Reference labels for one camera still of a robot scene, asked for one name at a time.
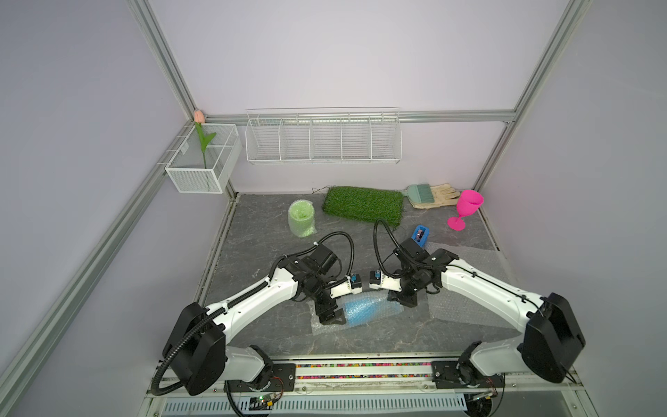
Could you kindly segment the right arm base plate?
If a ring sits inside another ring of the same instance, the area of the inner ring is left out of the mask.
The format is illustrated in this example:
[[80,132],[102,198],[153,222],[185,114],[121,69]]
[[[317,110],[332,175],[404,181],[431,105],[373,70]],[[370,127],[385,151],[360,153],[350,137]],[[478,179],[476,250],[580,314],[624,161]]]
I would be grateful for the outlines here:
[[484,376],[469,363],[455,360],[432,362],[433,382],[437,389],[503,389],[501,375]]

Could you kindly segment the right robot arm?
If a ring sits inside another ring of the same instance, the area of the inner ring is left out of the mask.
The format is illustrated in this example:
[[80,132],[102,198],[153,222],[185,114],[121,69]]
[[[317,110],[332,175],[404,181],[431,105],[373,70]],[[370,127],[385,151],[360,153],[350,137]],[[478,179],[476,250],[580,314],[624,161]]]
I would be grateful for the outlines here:
[[461,259],[455,253],[428,253],[413,239],[394,243],[401,266],[394,273],[383,264],[373,274],[372,286],[386,289],[389,300],[414,308],[421,290],[463,295],[491,311],[518,331],[497,342],[473,342],[454,368],[457,380],[475,387],[494,375],[531,372],[551,383],[561,383],[586,345],[568,300],[551,293],[542,296],[504,283]]

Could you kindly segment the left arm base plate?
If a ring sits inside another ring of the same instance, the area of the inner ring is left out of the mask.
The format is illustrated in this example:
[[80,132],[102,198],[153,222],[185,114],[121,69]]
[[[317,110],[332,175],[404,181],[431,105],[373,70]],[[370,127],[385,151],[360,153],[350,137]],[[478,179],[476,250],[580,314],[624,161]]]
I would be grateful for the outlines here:
[[262,371],[253,382],[235,380],[229,382],[231,393],[249,392],[293,392],[296,382],[296,364],[292,362],[274,364],[270,370]]

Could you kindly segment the blue tape dispenser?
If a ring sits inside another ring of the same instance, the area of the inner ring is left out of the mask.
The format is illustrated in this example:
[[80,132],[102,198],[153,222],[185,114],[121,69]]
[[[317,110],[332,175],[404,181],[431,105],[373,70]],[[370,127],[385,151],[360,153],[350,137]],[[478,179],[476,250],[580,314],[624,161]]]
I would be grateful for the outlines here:
[[423,225],[418,225],[412,234],[412,239],[421,247],[425,248],[430,235],[430,229]]

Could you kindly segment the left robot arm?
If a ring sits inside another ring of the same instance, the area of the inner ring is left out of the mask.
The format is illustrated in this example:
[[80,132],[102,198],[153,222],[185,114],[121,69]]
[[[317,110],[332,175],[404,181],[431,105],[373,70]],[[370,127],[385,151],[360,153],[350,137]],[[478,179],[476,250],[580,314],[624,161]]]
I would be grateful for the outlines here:
[[165,344],[149,392],[163,396],[185,389],[195,396],[219,380],[266,389],[274,378],[271,358],[255,345],[241,349],[229,342],[259,317],[298,295],[313,302],[322,325],[346,323],[337,300],[362,290],[361,279],[353,273],[355,248],[349,248],[347,266],[329,278],[328,271],[340,259],[324,243],[319,239],[306,250],[280,255],[264,278],[236,295],[207,307],[198,302],[185,307]]

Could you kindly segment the bubble wrap sheet stack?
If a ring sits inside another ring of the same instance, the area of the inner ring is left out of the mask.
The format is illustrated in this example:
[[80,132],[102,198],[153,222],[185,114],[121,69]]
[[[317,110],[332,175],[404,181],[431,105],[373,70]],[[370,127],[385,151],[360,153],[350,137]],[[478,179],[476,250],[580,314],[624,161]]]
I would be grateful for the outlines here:
[[[504,283],[511,286],[517,283],[507,259],[497,250],[481,250],[480,248],[457,247],[441,243],[426,244],[426,250],[429,253],[438,248],[444,248],[459,255],[476,269],[480,269]],[[452,291],[443,289],[439,295],[428,295],[427,302],[432,318],[515,330],[514,326],[489,309]]]

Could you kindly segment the blue plastic wine glass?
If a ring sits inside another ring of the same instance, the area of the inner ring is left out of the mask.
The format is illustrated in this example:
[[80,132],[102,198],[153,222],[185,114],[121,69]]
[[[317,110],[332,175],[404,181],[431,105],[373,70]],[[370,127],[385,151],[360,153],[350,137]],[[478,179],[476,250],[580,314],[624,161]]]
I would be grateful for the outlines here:
[[384,300],[376,298],[351,300],[345,303],[344,310],[350,327],[368,324],[389,317],[393,313]]

